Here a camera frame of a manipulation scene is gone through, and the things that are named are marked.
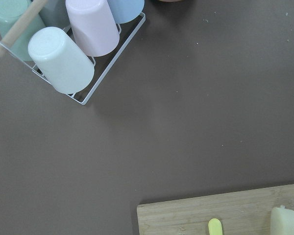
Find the bamboo cutting board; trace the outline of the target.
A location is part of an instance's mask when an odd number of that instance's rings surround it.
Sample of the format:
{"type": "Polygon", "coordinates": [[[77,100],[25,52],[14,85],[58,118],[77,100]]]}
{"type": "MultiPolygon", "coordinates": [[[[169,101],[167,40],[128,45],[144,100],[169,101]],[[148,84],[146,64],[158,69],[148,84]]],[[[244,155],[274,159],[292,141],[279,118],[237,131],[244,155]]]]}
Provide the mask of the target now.
{"type": "Polygon", "coordinates": [[[272,208],[294,210],[294,184],[229,192],[137,207],[141,235],[207,235],[212,218],[225,235],[270,234],[272,208]]]}

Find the pink ribbed bowl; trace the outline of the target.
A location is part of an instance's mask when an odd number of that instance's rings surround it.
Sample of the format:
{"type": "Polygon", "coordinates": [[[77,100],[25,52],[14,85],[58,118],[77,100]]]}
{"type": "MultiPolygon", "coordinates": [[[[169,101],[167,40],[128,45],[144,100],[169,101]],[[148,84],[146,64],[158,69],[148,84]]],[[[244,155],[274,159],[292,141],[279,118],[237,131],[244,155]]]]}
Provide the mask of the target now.
{"type": "Polygon", "coordinates": [[[178,1],[182,1],[182,0],[159,0],[162,2],[178,2],[178,1]]]}

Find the pink plastic cup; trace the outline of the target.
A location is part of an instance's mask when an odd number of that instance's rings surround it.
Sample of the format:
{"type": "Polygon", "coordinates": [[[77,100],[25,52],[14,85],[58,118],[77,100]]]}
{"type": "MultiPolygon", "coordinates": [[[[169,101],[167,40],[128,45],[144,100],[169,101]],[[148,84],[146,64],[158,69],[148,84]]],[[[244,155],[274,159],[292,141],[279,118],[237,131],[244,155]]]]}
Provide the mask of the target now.
{"type": "Polygon", "coordinates": [[[67,0],[66,10],[75,43],[88,56],[111,53],[120,36],[106,0],[67,0]]]}

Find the white plastic cup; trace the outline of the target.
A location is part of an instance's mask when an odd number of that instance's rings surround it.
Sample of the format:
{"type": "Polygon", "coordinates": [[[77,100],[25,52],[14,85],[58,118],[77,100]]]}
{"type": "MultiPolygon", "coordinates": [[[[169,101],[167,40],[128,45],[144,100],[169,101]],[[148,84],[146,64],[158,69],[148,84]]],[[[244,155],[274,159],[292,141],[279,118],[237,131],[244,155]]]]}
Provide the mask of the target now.
{"type": "Polygon", "coordinates": [[[93,79],[94,64],[60,28],[37,31],[28,43],[28,53],[49,83],[62,94],[79,92],[93,79]]]}

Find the mint green plastic cup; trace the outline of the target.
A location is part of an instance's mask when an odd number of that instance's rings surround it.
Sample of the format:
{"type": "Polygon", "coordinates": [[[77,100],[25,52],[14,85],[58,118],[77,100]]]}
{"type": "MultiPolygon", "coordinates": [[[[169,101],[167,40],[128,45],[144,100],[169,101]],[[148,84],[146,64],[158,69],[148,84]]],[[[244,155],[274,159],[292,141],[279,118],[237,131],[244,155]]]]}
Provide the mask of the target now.
{"type": "MultiPolygon", "coordinates": [[[[28,9],[29,0],[0,0],[0,35],[4,37],[20,16],[28,9]]],[[[36,16],[26,30],[11,47],[12,52],[23,61],[31,61],[28,54],[28,43],[31,37],[45,24],[41,17],[36,16]]]]}

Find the grey plastic cup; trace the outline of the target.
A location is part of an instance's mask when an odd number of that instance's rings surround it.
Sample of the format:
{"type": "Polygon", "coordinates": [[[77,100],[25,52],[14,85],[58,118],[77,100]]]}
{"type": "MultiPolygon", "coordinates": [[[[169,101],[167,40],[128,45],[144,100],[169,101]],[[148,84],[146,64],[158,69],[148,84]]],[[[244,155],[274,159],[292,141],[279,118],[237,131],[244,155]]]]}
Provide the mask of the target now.
{"type": "Polygon", "coordinates": [[[39,15],[47,27],[65,28],[70,24],[64,0],[49,0],[39,15]]]}

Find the yellow plastic knife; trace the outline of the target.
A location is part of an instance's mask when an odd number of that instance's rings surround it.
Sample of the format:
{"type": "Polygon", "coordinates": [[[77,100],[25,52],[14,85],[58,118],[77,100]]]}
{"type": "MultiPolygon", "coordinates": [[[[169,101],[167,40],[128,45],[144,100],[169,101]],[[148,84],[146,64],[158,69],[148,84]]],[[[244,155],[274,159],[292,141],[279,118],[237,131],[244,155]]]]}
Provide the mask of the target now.
{"type": "Polygon", "coordinates": [[[221,221],[217,218],[212,218],[208,222],[209,235],[223,235],[221,221]]]}

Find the blue plastic cup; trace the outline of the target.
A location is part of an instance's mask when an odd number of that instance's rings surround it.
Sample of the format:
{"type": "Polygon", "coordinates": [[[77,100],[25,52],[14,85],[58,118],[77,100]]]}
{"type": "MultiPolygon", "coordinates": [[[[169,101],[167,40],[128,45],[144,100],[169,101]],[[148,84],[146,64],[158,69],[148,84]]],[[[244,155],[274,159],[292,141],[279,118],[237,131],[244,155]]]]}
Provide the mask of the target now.
{"type": "Polygon", "coordinates": [[[142,12],[144,0],[108,0],[115,23],[124,24],[134,20],[142,12]]]}

